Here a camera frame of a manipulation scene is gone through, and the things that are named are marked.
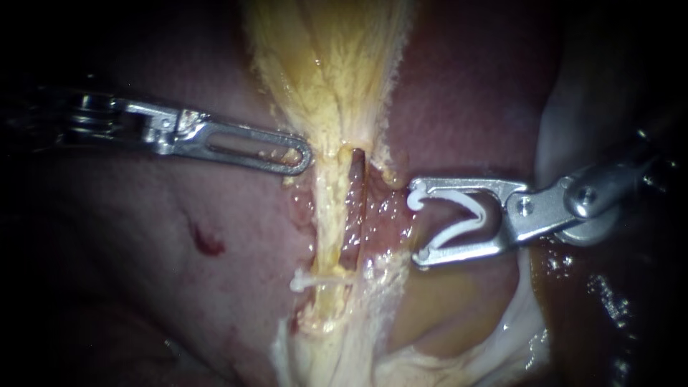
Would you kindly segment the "left arm instrument jaw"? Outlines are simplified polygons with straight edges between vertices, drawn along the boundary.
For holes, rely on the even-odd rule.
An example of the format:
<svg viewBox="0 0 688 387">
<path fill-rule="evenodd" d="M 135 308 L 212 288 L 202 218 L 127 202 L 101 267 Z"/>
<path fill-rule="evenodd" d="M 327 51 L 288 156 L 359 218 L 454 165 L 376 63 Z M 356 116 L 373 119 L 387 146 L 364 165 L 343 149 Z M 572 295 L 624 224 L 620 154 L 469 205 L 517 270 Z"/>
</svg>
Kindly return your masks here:
<svg viewBox="0 0 688 387">
<path fill-rule="evenodd" d="M 177 138 L 175 156 L 192 158 L 283 176 L 305 172 L 312 151 L 297 135 L 247 125 L 205 122 L 189 138 Z"/>
</svg>

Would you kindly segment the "right arm instrument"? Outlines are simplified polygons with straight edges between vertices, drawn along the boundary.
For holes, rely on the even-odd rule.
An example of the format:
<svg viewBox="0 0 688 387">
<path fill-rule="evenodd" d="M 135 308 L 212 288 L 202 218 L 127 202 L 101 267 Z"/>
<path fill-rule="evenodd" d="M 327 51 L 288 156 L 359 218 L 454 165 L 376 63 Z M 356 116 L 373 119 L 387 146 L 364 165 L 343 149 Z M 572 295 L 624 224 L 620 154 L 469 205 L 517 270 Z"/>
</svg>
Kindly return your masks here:
<svg viewBox="0 0 688 387">
<path fill-rule="evenodd" d="M 535 193 L 515 193 L 507 215 L 517 242 L 552 235 L 578 247 L 602 242 L 621 218 L 623 202 L 637 194 L 658 156 L 618 158 L 562 176 Z"/>
</svg>

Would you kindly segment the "right arm instrument jaw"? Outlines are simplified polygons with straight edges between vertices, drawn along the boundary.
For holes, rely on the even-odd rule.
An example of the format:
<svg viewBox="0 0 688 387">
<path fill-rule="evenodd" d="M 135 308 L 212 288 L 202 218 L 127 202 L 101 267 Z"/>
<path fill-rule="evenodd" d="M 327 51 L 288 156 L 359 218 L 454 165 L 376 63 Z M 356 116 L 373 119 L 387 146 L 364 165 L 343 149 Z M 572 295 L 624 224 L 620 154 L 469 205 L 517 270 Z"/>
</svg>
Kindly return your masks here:
<svg viewBox="0 0 688 387">
<path fill-rule="evenodd" d="M 529 186 L 524 182 L 500 178 L 442 178 L 422 176 L 411 180 L 408 185 L 407 206 L 422 209 L 425 199 L 450 199 L 450 194 L 489 194 L 504 206 L 514 193 L 526 192 Z"/>
<path fill-rule="evenodd" d="M 461 220 L 447 226 L 433 236 L 425 246 L 414 252 L 411 261 L 419 268 L 469 262 L 503 254 L 519 244 L 517 228 L 507 217 L 503 217 L 491 239 L 471 244 L 449 245 L 449 242 L 457 237 L 482 229 L 486 222 L 483 216 Z"/>
</svg>

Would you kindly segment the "left arm instrument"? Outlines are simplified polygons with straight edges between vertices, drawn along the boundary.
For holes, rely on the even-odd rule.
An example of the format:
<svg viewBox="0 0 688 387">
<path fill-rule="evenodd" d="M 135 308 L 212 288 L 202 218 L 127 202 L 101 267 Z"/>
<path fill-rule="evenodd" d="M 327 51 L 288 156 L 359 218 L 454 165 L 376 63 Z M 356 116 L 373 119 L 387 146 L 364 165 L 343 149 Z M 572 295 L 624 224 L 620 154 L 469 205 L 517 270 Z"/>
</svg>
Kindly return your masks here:
<svg viewBox="0 0 688 387">
<path fill-rule="evenodd" d="M 68 145 L 171 156 L 176 139 L 189 139 L 205 118 L 194 110 L 75 92 L 68 97 Z"/>
</svg>

